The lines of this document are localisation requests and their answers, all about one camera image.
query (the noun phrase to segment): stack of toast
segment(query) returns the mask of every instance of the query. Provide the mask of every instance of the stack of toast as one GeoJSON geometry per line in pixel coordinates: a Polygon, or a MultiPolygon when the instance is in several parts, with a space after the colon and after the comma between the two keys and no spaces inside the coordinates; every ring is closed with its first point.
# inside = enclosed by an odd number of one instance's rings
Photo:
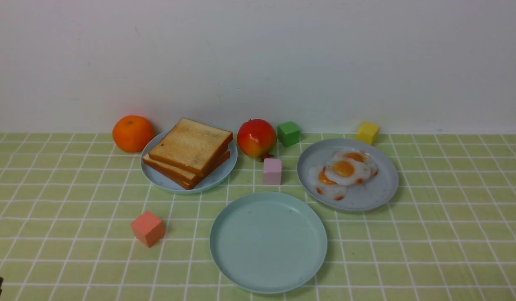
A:
{"type": "Polygon", "coordinates": [[[191,190],[230,158],[232,132],[182,118],[143,162],[191,190]]]}

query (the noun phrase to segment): pink cube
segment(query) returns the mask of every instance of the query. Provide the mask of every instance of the pink cube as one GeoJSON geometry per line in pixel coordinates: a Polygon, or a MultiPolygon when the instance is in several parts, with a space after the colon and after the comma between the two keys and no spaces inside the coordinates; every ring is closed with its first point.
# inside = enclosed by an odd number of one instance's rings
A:
{"type": "Polygon", "coordinates": [[[158,240],[165,236],[163,222],[150,211],[145,211],[132,221],[131,226],[134,236],[147,247],[155,245],[158,240]]]}
{"type": "Polygon", "coordinates": [[[266,158],[263,162],[264,185],[280,185],[282,177],[282,161],[280,159],[266,158]]]}

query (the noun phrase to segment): blue plate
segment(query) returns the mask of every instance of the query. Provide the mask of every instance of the blue plate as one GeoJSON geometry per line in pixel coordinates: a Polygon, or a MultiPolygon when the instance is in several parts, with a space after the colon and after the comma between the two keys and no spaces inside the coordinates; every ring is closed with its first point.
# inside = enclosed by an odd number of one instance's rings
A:
{"type": "Polygon", "coordinates": [[[166,191],[178,194],[199,193],[219,185],[234,169],[235,163],[238,160],[238,148],[236,147],[234,141],[231,141],[228,144],[230,158],[228,158],[228,160],[223,162],[223,164],[221,164],[212,173],[210,173],[210,175],[200,181],[200,183],[198,183],[195,188],[190,190],[184,189],[182,186],[174,183],[174,181],[162,175],[161,173],[158,173],[155,169],[143,162],[143,157],[148,152],[150,152],[151,149],[153,149],[168,133],[169,131],[165,131],[157,135],[154,139],[151,140],[151,142],[146,145],[145,149],[143,149],[143,152],[141,153],[141,170],[143,170],[143,174],[147,177],[147,179],[149,179],[156,186],[166,191]]]}
{"type": "Polygon", "coordinates": [[[284,293],[319,270],[327,233],[304,202],[279,192],[259,192],[221,211],[210,233],[210,252],[219,270],[241,288],[284,293]]]}
{"type": "Polygon", "coordinates": [[[360,212],[386,204],[396,194],[399,176],[392,160],[375,147],[352,139],[326,139],[305,149],[297,161],[297,175],[306,191],[321,204],[338,211],[360,212]],[[379,173],[363,185],[351,185],[343,200],[335,201],[317,193],[308,180],[308,170],[315,164],[325,165],[334,152],[352,147],[368,154],[377,164],[379,173]]]}

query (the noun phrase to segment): gray plate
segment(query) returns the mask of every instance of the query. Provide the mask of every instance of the gray plate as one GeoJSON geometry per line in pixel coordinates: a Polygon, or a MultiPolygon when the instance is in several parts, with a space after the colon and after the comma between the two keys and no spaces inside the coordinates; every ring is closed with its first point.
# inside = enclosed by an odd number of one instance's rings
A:
{"type": "MultiPolygon", "coordinates": [[[[154,139],[149,142],[143,152],[141,153],[141,158],[145,156],[148,152],[151,151],[162,139],[168,134],[169,131],[165,131],[159,135],[157,135],[154,139]]],[[[195,186],[195,188],[191,190],[185,190],[182,186],[174,183],[171,179],[166,176],[158,173],[155,169],[148,166],[141,160],[141,170],[143,170],[143,174],[149,179],[152,183],[157,185],[160,188],[163,188],[166,191],[177,193],[177,194],[192,194],[199,193],[213,187],[219,185],[234,169],[235,163],[238,160],[238,148],[236,147],[234,141],[231,141],[228,144],[228,150],[230,152],[230,158],[223,162],[218,168],[216,168],[212,173],[210,173],[206,178],[204,178],[200,183],[195,186]]]]}
{"type": "Polygon", "coordinates": [[[297,161],[297,175],[308,193],[321,203],[337,210],[364,211],[386,204],[396,194],[399,186],[397,169],[390,158],[375,147],[351,139],[327,139],[310,145],[302,152],[297,161]],[[308,183],[308,170],[316,164],[332,159],[334,152],[345,147],[357,148],[366,152],[377,164],[379,173],[363,185],[348,187],[343,200],[335,201],[317,193],[308,183]]]}

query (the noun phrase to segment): table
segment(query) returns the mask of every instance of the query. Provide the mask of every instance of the table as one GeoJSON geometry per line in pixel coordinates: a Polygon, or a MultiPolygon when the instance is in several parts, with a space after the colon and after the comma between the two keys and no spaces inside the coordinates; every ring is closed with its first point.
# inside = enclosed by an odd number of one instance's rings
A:
{"type": "Polygon", "coordinates": [[[322,207],[296,176],[302,150],[339,137],[354,135],[277,145],[281,186],[240,156],[222,185],[183,196],[150,185],[109,133],[0,134],[1,300],[516,300],[516,135],[380,135],[400,187],[364,214],[322,207]],[[209,253],[216,215],[259,191],[306,202],[329,238],[315,278],[282,295],[235,287],[209,253]],[[130,230],[144,210],[168,226],[150,249],[130,230]]]}

